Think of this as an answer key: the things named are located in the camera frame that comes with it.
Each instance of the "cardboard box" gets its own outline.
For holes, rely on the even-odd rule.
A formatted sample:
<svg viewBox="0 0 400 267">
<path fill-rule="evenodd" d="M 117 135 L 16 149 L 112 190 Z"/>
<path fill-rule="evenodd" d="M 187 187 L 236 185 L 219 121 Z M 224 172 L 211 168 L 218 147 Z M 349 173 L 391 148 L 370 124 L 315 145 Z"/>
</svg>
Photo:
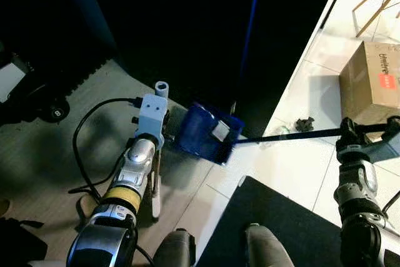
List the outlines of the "cardboard box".
<svg viewBox="0 0 400 267">
<path fill-rule="evenodd" d="M 362 42 L 340 77 L 342 117 L 384 123 L 400 114 L 400 46 Z"/>
</svg>

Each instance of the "red label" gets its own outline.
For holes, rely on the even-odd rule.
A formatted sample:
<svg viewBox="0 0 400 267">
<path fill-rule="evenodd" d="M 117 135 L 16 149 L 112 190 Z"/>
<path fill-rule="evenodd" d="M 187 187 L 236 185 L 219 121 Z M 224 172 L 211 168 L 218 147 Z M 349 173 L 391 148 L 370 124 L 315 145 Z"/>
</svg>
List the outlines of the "red label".
<svg viewBox="0 0 400 267">
<path fill-rule="evenodd" d="M 379 75 L 379 80 L 381 82 L 381 87 L 385 89 L 395 89 L 396 84 L 394 83 L 394 76 L 393 75 L 388 75 L 388 74 L 383 74 L 381 73 Z"/>
</svg>

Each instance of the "yellow tape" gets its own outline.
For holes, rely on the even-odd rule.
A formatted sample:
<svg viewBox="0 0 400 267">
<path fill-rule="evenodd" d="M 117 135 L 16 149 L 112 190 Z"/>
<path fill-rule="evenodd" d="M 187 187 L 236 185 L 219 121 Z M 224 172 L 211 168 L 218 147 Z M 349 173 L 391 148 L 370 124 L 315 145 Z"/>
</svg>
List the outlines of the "yellow tape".
<svg viewBox="0 0 400 267">
<path fill-rule="evenodd" d="M 133 205 L 133 207 L 136 210 L 136 213 L 139 211 L 140 202 L 141 202 L 140 195 L 131 189 L 128 189 L 125 187 L 111 188 L 110 190 L 107 191 L 107 193 L 104 195 L 103 198 L 123 199 L 123 200 L 127 201 L 128 203 L 130 203 L 131 205 Z"/>
</svg>

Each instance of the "black mat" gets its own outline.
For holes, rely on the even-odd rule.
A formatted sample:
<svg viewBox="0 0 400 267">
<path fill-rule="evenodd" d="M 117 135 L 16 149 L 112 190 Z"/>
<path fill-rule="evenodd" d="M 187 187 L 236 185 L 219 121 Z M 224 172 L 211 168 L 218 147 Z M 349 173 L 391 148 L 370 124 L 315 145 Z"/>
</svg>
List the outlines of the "black mat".
<svg viewBox="0 0 400 267">
<path fill-rule="evenodd" d="M 244 267 L 243 230 L 249 223 L 268 227 L 296 267 L 342 266 L 337 226 L 248 176 L 236 188 L 197 267 Z"/>
</svg>

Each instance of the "white tile floor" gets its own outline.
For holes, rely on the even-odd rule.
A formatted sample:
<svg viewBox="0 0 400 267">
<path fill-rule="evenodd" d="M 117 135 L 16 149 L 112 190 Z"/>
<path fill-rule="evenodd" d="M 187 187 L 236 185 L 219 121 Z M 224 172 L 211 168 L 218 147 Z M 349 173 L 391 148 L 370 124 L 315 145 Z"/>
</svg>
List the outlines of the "white tile floor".
<svg viewBox="0 0 400 267">
<path fill-rule="evenodd" d="M 353 14 L 353 7 L 360 1 L 337 0 L 324 29 L 318 32 L 286 88 L 265 135 L 279 131 L 281 126 L 293 128 L 297 118 L 308 116 L 315 119 L 315 129 L 338 127 L 341 122 L 338 75 L 360 42 L 400 43 L 400 19 L 396 19 L 400 5 L 385 10 L 360 39 L 355 38 L 356 31 L 383 0 L 370 0 Z M 245 174 L 340 226 L 333 200 L 339 181 L 335 141 L 336 138 L 326 138 L 241 146 L 226 167 L 214 165 L 178 224 L 195 234 L 197 258 Z M 400 188 L 400 160 L 379 163 L 376 173 L 377 200 L 384 205 Z M 400 228 L 400 203 L 390 209 L 389 217 Z"/>
</svg>

